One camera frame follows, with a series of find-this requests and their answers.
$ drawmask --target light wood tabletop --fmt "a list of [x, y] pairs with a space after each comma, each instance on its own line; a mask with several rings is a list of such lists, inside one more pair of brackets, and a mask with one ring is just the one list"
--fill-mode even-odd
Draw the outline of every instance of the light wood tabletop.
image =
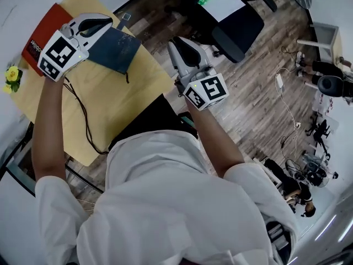
[[[64, 0], [61, 6], [73, 17], [81, 13], [102, 13], [113, 18], [114, 27], [119, 23], [99, 0]], [[123, 31], [131, 34], [127, 28]], [[129, 84], [124, 75], [86, 60], [67, 75], [87, 109], [93, 142], [101, 151], [106, 150], [112, 139], [160, 94], [173, 88], [168, 74], [143, 46], [140, 46], [128, 73]], [[44, 77], [29, 67], [25, 82], [17, 93], [11, 95], [33, 123], [43, 84]], [[65, 87], [62, 117], [65, 152], [89, 166], [98, 153], [86, 139], [85, 120], [79, 103]]]

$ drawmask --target wooden floor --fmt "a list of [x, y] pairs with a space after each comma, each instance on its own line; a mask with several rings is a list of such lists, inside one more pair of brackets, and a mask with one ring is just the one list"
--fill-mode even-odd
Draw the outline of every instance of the wooden floor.
[[[186, 19], [178, 14], [168, 15], [164, 7], [176, 5], [179, 0], [134, 0], [125, 5], [116, 15], [121, 18], [125, 12], [132, 15], [127, 27], [130, 28], [163, 66], [171, 77], [176, 74], [167, 52], [167, 42], [173, 36], [190, 37], [192, 29]], [[298, 38], [310, 39], [308, 17], [304, 9], [294, 0], [275, 0], [278, 10], [273, 13], [262, 1], [251, 2], [265, 22], [265, 27], [248, 51], [246, 58], [233, 64], [224, 56], [214, 58], [212, 48], [203, 46], [216, 66], [223, 74], [230, 96], [221, 104], [211, 108], [212, 113], [230, 137], [239, 145], [247, 160], [254, 157], [262, 160], [266, 156], [278, 164], [284, 164], [281, 151], [282, 137], [293, 132], [293, 121], [275, 88], [275, 73], [285, 67], [292, 71], [295, 67], [294, 54], [288, 51], [303, 51], [307, 57], [316, 58], [313, 49], [296, 44]], [[295, 72], [280, 71], [285, 84], [284, 100], [288, 104], [295, 122], [301, 123], [296, 140], [293, 133], [284, 147], [284, 155], [298, 159], [303, 150], [308, 149], [308, 138], [304, 129], [308, 128], [312, 114], [311, 103], [315, 90], [303, 84]], [[175, 112], [186, 110], [185, 100], [178, 97], [174, 89], [166, 95]], [[75, 171], [104, 190], [106, 156], [99, 156], [89, 167], [78, 162], [69, 163]], [[70, 177], [73, 193], [79, 199], [95, 202], [99, 194], [81, 181]], [[83, 203], [85, 209], [93, 205]]]

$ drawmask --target person in black clothing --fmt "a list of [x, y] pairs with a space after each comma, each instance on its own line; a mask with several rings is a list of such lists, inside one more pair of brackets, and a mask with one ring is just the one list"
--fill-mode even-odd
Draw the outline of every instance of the person in black clothing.
[[270, 169], [272, 173], [282, 182], [284, 199], [297, 195], [300, 198], [300, 204], [305, 205], [305, 213], [302, 217], [314, 216], [316, 208], [314, 206], [309, 187], [306, 184], [297, 182], [294, 178], [287, 176], [283, 169], [271, 159], [267, 159], [264, 165]]

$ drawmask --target black hair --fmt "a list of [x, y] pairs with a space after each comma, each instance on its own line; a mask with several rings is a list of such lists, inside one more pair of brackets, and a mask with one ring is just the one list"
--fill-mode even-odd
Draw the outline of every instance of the black hair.
[[314, 207], [311, 211], [305, 211], [305, 213], [301, 216], [310, 218], [310, 217], [314, 216], [315, 212], [316, 212], [316, 208]]

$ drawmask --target shoe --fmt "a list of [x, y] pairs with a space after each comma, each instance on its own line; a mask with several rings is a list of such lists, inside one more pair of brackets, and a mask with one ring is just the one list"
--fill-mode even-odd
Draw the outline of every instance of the shoe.
[[297, 76], [298, 76], [298, 77], [303, 77], [303, 76], [304, 76], [303, 70], [298, 70], [298, 71], [297, 71]]
[[301, 52], [301, 51], [298, 51], [297, 52], [297, 58], [296, 58], [296, 67], [299, 68], [302, 66], [302, 61], [304, 60], [305, 58], [305, 55]]

